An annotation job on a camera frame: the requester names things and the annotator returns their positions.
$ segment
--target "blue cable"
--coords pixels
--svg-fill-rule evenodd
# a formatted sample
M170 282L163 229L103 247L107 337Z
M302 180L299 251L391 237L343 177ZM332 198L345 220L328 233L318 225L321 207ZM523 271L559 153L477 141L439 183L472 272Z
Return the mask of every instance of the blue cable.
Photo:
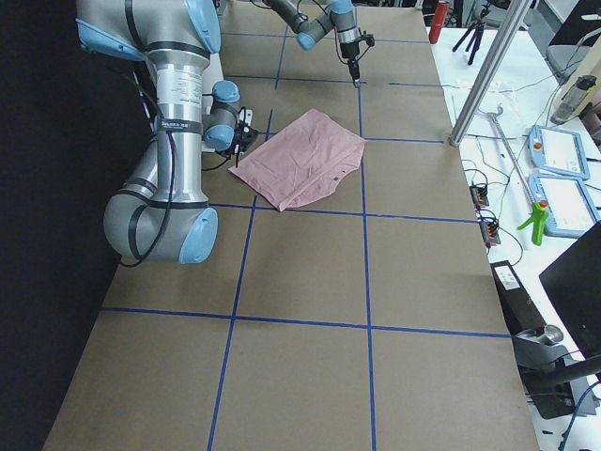
M557 448L557 449L559 449L559 451L563 451L565 449L565 444L567 443L567 438L569 437L570 431L572 430L572 426L574 425L574 421L576 420L576 415L578 414L578 410L580 409L580 404L582 404L582 401L584 401L584 398L591 392L591 390L593 390L594 387L596 387L600 383L601 383L601 381L597 381L593 385L589 386L589 388L587 388L584 391L584 393L582 394L582 396L578 400L578 403L576 404L576 408L574 408L574 413L572 413L572 418L570 419L570 424L568 425L568 427L565 430L565 432L562 434L563 440L560 443L560 447Z

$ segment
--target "pink cloth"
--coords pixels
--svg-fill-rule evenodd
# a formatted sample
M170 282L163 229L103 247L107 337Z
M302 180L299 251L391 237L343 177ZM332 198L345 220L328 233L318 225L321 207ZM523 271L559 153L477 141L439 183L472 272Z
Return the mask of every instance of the pink cloth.
M332 194L359 168L365 142L312 109L229 171L284 211Z

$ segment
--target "blue-framed tablet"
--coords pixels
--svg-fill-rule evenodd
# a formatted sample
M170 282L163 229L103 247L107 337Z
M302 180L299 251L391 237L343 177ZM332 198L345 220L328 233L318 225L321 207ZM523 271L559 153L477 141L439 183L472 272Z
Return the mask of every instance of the blue-framed tablet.
M535 125L528 140L534 166L583 180L591 176L578 133Z
M528 178L528 184L536 200L548 201L547 235L579 238L599 221L581 178L536 174Z

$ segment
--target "tripod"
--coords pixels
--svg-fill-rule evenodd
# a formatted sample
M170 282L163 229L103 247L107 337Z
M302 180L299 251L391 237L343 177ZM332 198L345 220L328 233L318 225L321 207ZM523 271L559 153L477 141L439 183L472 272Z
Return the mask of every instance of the tripod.
M491 3L492 3L492 1L486 2L486 4L484 5L484 9L480 13L480 17L478 19L472 21L472 23L470 23L470 26L468 27L468 29L466 30L464 35L461 37L459 42L453 47L453 51L455 52L459 48L461 43L464 40L466 40L466 38L470 35L470 33L472 31L474 32L473 36L470 39L470 43L468 44L468 47L466 48L466 52L469 52L471 49L470 59L468 60L469 66L471 66L471 63L473 63L473 58L476 56L476 52L478 52L478 50L480 49L480 42L482 42L482 35L485 33L485 26L486 26L485 17L490 12L490 4Z

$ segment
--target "red can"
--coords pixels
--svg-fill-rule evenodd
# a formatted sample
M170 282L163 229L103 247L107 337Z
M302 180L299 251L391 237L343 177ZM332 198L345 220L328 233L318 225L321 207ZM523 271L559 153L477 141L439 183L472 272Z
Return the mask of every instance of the red can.
M449 2L439 1L434 11L434 19L430 25L430 35L428 36L431 44L436 44L439 41L440 30L444 26L444 21L449 12Z

